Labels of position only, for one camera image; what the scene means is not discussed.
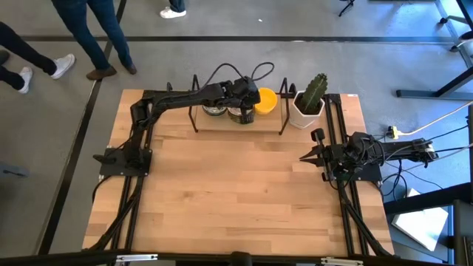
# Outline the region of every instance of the white sneaker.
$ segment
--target white sneaker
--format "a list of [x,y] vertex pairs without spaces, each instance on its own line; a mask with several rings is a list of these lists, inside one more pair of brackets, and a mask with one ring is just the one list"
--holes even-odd
[[186,13],[187,12],[185,10],[179,13],[172,11],[170,7],[166,7],[160,12],[160,16],[161,18],[179,18],[181,16],[185,16]]
[[75,56],[73,54],[68,54],[63,58],[55,59],[54,63],[56,64],[57,70],[51,75],[51,78],[58,79],[62,77],[62,75],[64,75],[64,73],[67,72],[67,70],[69,70],[69,68],[71,68],[75,63]]
[[18,92],[20,92],[21,94],[27,94],[28,91],[30,90],[30,81],[31,81],[31,77],[33,76],[33,70],[29,68],[28,66],[25,66],[21,70],[20,76],[24,80],[24,85],[23,85],[23,88],[18,90]]

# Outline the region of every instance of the shoe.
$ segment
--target shoe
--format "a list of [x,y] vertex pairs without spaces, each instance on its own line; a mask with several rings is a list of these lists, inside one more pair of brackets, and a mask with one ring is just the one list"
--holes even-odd
[[113,76],[115,74],[117,74],[117,70],[115,70],[113,66],[110,66],[108,69],[105,69],[105,70],[95,69],[91,71],[89,74],[87,74],[86,77],[90,79],[91,81],[99,81],[102,78]]
[[0,66],[8,61],[8,58],[10,58],[10,53],[5,50],[0,50]]
[[28,66],[25,66],[21,70],[20,76],[24,80],[24,85],[23,85],[23,88],[18,90],[18,92],[20,92],[21,94],[27,94],[30,90],[30,81],[31,81],[31,78],[33,77],[33,70],[29,68]]
[[62,75],[64,75],[69,68],[72,67],[72,65],[75,63],[75,56],[73,54],[68,54],[64,56],[63,58],[58,58],[54,60],[54,64],[56,64],[56,72],[51,75],[51,78],[56,80]]
[[160,12],[160,16],[161,18],[179,18],[181,16],[185,16],[186,15],[186,11],[182,11],[182,12],[175,12],[175,11],[172,11],[170,7],[166,7],[164,10],[162,10]]
[[136,67],[134,64],[132,64],[131,66],[128,66],[128,67],[125,67],[126,70],[128,70],[128,73],[134,75],[136,74],[137,70],[136,70]]

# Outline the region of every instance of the jeans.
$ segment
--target jeans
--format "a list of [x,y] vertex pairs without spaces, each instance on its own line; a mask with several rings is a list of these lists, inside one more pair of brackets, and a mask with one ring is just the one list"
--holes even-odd
[[108,69],[110,64],[87,27],[86,4],[89,5],[102,29],[112,41],[122,65],[130,67],[133,64],[125,35],[115,16],[113,0],[52,0],[52,3],[67,29],[89,55],[96,69]]
[[169,0],[169,4],[171,4],[171,10],[174,12],[181,13],[186,11],[184,0]]
[[[1,21],[0,45],[31,64],[43,69],[43,71],[48,75],[52,75],[56,72],[57,67],[53,60],[40,55],[30,45],[23,41],[10,27]],[[5,81],[16,90],[20,90],[24,86],[24,80],[20,75],[10,72],[2,66],[0,66],[0,81]]]

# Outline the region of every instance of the person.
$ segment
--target person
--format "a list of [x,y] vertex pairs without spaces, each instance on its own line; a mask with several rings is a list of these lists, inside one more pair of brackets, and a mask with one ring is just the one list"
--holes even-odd
[[87,5],[95,14],[110,41],[112,41],[121,64],[130,74],[136,74],[137,70],[130,57],[125,35],[115,16],[113,0],[52,0],[52,4],[67,29],[74,35],[75,40],[82,46],[95,66],[95,69],[86,75],[88,79],[92,81],[101,80],[117,74],[117,70],[110,65],[101,47],[87,27]]
[[169,0],[170,7],[160,12],[161,18],[179,18],[186,15],[184,0]]
[[[12,28],[0,21],[0,45],[9,51],[19,55],[24,60],[43,69],[52,79],[59,79],[69,70],[75,62],[75,56],[68,54],[63,58],[51,60],[44,55],[40,55],[30,45],[23,41]],[[0,61],[6,61],[10,57],[7,51],[0,53]],[[8,71],[0,65],[0,81],[8,83],[21,94],[26,94],[30,90],[30,81],[33,70],[28,66],[24,67],[19,74]]]

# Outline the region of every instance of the cactus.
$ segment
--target cactus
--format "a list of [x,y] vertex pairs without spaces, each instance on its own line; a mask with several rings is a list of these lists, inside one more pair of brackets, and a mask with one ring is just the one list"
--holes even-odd
[[327,91],[327,76],[324,73],[318,74],[310,83],[302,95],[296,101],[296,106],[304,115],[316,115],[319,110],[319,102]]

